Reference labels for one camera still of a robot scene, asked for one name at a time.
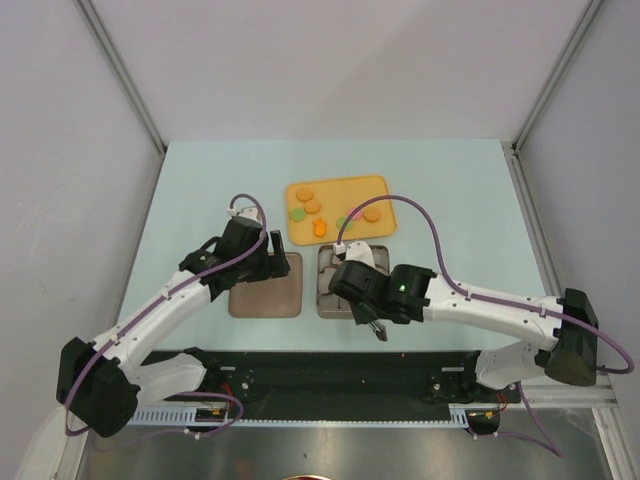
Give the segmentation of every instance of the orange disc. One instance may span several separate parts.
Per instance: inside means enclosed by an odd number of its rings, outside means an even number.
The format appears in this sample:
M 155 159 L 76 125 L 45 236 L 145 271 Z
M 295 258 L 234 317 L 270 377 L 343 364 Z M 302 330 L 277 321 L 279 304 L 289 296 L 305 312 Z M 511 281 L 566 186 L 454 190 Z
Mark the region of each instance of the orange disc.
M 318 213 L 320 211 L 320 202 L 312 198 L 304 203 L 304 211 L 307 213 Z
M 313 190 L 306 187 L 299 188 L 298 191 L 296 192 L 296 198 L 301 202 L 306 202 L 308 200 L 311 200 L 313 198 Z
M 364 219 L 367 222 L 375 223 L 380 220 L 381 216 L 380 210 L 376 207 L 367 207 L 364 209 Z

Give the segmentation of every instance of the metal floor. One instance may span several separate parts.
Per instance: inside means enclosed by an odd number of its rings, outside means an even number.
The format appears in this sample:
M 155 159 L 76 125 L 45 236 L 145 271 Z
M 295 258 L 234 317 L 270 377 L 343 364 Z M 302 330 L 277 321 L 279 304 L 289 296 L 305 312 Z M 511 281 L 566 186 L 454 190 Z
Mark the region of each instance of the metal floor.
M 152 431 L 129 427 L 111 439 L 89 439 L 77 479 L 281 480 L 300 474 L 331 480 L 612 478 L 591 410 L 539 414 L 565 460 L 517 439 L 474 442 L 463 430 L 412 428 L 238 427 L 199 441 L 167 434 L 97 451 Z M 504 412 L 501 430 L 540 438 L 523 410 Z

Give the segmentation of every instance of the light blue tabletop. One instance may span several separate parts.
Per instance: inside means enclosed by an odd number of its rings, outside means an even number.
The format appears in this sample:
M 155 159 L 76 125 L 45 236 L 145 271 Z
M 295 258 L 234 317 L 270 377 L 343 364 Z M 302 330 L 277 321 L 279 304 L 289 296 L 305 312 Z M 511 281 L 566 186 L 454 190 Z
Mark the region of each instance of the light blue tabletop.
M 288 319 L 235 319 L 228 293 L 175 330 L 162 349 L 432 351 L 499 348 L 514 339 L 474 327 L 386 322 L 387 343 L 351 320 L 316 314 L 318 245 L 298 247 L 287 233 L 285 187 L 291 183 L 380 174 L 391 193 L 433 216 L 454 278 L 517 294 L 543 295 L 533 250 L 498 140 L 353 142 L 173 142 L 162 169 L 124 300 L 129 316 L 162 287 L 184 256 L 227 223 L 229 199 L 250 193 L 269 229 L 304 261 L 302 313 Z M 391 264 L 438 270 L 429 228 L 410 206 L 395 204 L 398 229 L 370 240 L 389 248 Z

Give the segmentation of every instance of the yellow tray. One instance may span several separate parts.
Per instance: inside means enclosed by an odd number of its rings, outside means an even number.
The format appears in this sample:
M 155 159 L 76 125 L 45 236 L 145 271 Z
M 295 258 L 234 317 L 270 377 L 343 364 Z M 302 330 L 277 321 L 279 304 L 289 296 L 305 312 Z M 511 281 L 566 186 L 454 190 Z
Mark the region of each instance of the yellow tray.
M 313 200 L 320 202 L 320 210 L 317 213 L 304 211 L 305 201 L 298 199 L 297 196 L 301 189 L 310 190 Z M 289 238 L 294 244 L 301 246 L 333 243 L 338 239 L 339 220 L 345 218 L 351 208 L 357 207 L 371 197 L 388 194 L 387 181 L 380 175 L 335 178 L 289 185 L 285 195 Z M 352 222 L 353 226 L 344 234 L 345 240 L 385 237 L 395 232 L 396 216 L 391 201 L 383 200 L 371 206 L 380 213 L 379 220 L 369 222 L 365 216 L 362 216 Z M 319 219 L 327 224 L 326 233 L 321 237 L 314 234 L 314 229 L 321 223 Z

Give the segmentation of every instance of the orange tray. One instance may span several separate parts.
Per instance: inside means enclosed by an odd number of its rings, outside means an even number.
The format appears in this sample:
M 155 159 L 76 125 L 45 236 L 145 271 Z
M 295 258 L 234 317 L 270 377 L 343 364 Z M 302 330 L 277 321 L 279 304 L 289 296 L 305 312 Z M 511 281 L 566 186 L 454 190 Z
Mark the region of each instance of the orange tray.
M 291 184 L 285 195 L 289 238 L 301 246 L 333 243 L 338 239 L 339 225 L 350 209 L 371 197 L 388 194 L 387 181 L 380 175 Z M 320 209 L 316 212 L 317 202 Z M 367 215 L 360 216 L 363 212 L 359 212 L 358 219 L 345 231 L 345 240 L 385 237 L 395 232 L 396 216 L 391 201 L 376 202 L 367 208 L 371 207 L 374 211 L 364 212 Z M 376 216 L 379 216 L 377 221 L 369 221 Z M 321 233 L 323 224 L 326 224 L 326 232 L 322 236 L 316 235 Z

